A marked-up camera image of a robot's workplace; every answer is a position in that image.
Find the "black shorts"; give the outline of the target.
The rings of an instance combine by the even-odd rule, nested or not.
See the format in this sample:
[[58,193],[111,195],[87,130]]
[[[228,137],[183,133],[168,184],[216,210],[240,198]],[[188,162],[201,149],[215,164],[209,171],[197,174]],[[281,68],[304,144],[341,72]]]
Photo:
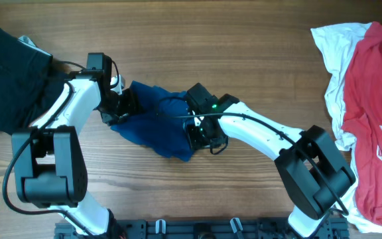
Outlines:
[[65,78],[51,54],[0,28],[0,131],[11,135],[49,110]]

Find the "blue polo shirt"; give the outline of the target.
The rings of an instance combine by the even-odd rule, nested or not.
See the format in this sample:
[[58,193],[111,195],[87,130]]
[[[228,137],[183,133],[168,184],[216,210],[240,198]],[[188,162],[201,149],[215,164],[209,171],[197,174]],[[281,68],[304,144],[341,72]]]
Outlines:
[[133,81],[129,87],[138,97],[143,112],[126,122],[111,126],[125,139],[150,147],[163,157],[188,162],[194,154],[187,140],[180,116],[188,114],[186,92],[169,92],[159,86]]

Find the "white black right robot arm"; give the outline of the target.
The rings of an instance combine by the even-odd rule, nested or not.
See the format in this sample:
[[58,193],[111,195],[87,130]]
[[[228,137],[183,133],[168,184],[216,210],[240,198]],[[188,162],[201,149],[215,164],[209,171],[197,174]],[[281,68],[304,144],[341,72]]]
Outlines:
[[287,225],[295,236],[313,237],[333,211],[348,214],[343,197],[356,177],[324,129],[281,125],[234,96],[217,98],[200,83],[186,92],[185,101],[193,121],[185,128],[192,149],[208,148],[215,155],[234,138],[274,162],[294,203]]

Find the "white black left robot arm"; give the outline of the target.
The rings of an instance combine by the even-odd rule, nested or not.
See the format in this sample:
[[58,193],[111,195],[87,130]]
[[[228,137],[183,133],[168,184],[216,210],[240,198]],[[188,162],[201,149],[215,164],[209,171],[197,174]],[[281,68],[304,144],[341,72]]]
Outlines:
[[88,172],[78,136],[92,111],[108,126],[124,122],[141,107],[124,79],[111,79],[118,68],[102,52],[88,54],[87,65],[62,80],[64,91],[31,127],[12,135],[13,159],[3,179],[3,199],[9,200],[9,175],[15,175],[17,196],[37,207],[35,215],[60,214],[55,238],[126,238],[113,213],[88,192]]

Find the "light grey garment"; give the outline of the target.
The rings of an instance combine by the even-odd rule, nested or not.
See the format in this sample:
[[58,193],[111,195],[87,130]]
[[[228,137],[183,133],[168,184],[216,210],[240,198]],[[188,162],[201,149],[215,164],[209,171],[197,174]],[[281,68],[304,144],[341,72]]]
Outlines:
[[27,47],[29,48],[33,48],[41,53],[44,53],[46,55],[50,55],[49,53],[47,53],[46,51],[40,49],[39,47],[37,47],[37,45],[35,45],[35,43],[33,43],[33,41],[26,35],[23,35],[23,36],[20,36],[17,40],[19,40],[22,44],[26,45]]

